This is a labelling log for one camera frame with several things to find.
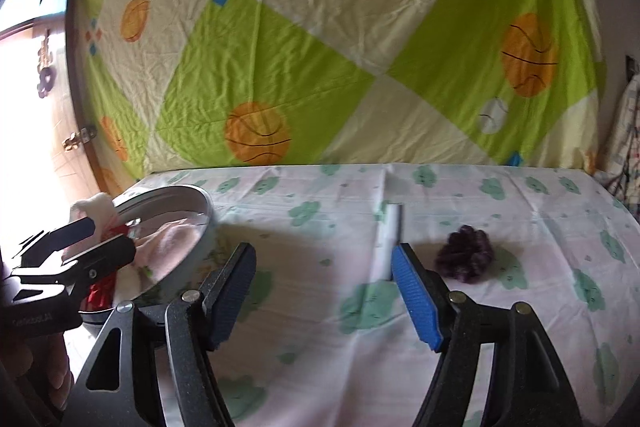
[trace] orange basketball pattern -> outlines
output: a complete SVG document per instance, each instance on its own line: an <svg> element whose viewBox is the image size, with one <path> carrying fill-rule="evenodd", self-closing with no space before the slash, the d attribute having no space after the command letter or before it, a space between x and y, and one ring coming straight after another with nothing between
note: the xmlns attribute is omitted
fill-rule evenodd
<svg viewBox="0 0 640 427"><path fill-rule="evenodd" d="M585 153L584 171L590 176L596 173L596 153L592 150L588 150Z"/></svg>
<svg viewBox="0 0 640 427"><path fill-rule="evenodd" d="M226 145L241 162L273 165L282 160L291 142L283 115L275 107L245 102L226 119Z"/></svg>
<svg viewBox="0 0 640 427"><path fill-rule="evenodd" d="M113 149L121 161L126 162L129 159L129 152L127 151L127 146L125 145L115 122L108 116L104 116L100 120L100 124L104 129L104 133L107 135L109 147Z"/></svg>
<svg viewBox="0 0 640 427"><path fill-rule="evenodd" d="M536 96L554 79L558 68L558 46L548 26L535 13L517 17L502 42L504 76L517 94Z"/></svg>
<svg viewBox="0 0 640 427"><path fill-rule="evenodd" d="M120 35L127 42L137 41L146 26L146 16L149 12L149 0L131 0L122 14L120 21Z"/></svg>
<svg viewBox="0 0 640 427"><path fill-rule="evenodd" d="M102 168L102 176L104 177L104 182L107 184L107 190L109 191L109 195L112 198L115 198L121 195L124 190L120 187L120 184L116 181L116 176L114 176L113 172L110 169Z"/></svg>

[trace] bed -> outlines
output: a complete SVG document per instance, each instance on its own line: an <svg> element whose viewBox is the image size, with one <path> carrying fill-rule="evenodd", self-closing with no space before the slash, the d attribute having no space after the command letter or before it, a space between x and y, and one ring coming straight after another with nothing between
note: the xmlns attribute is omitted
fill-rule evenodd
<svg viewBox="0 0 640 427"><path fill-rule="evenodd" d="M395 283L385 280L380 234L389 203L404 204L402 240L428 268L462 224L486 231L496 253L487 275L447 284L482 304L532 304L587 425L603 426L640 374L640 225L583 171L185 169L152 174L116 203L171 184L197 185L212 196L217 263L241 241L257 251L232 336L210 357L237 425L412 424L438 357L418 340ZM90 347L78 335L67 333L76 374ZM490 362L484 346L465 427L479 425ZM179 425L165 384L167 423Z"/></svg>
<svg viewBox="0 0 640 427"><path fill-rule="evenodd" d="M105 177L270 164L593 170L594 0L79 0Z"/></svg>

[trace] red cloth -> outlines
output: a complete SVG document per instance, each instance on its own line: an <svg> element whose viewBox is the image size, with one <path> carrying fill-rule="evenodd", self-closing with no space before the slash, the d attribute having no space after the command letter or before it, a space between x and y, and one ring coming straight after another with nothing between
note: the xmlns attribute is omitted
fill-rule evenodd
<svg viewBox="0 0 640 427"><path fill-rule="evenodd" d="M120 225L103 232L100 240L106 241L111 237L115 237L121 233L127 234L128 232L129 227L127 225ZM116 273L117 271L91 285L89 288L89 296L86 298L86 311L99 312L111 308L113 293L116 289Z"/></svg>

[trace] white cloth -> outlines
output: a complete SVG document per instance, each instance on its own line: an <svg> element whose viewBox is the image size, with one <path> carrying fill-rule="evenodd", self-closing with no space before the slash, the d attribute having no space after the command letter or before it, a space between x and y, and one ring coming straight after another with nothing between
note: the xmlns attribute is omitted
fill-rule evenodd
<svg viewBox="0 0 640 427"><path fill-rule="evenodd" d="M72 223L83 217L90 217L95 223L94 235L65 248L62 255L63 261L98 245L102 233L116 224L118 213L113 206L110 195L100 192L88 200L79 200L71 205L69 208L69 222Z"/></svg>
<svg viewBox="0 0 640 427"><path fill-rule="evenodd" d="M631 79L604 147L597 179L640 219L640 74Z"/></svg>

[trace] white stick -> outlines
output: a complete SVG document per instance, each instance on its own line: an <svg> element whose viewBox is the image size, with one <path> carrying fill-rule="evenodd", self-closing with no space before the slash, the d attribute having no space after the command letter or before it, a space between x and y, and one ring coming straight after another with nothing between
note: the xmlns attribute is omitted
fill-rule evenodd
<svg viewBox="0 0 640 427"><path fill-rule="evenodd" d="M374 250L372 280L391 280L391 253L402 241L402 204L389 203L385 210L385 221L378 229Z"/></svg>

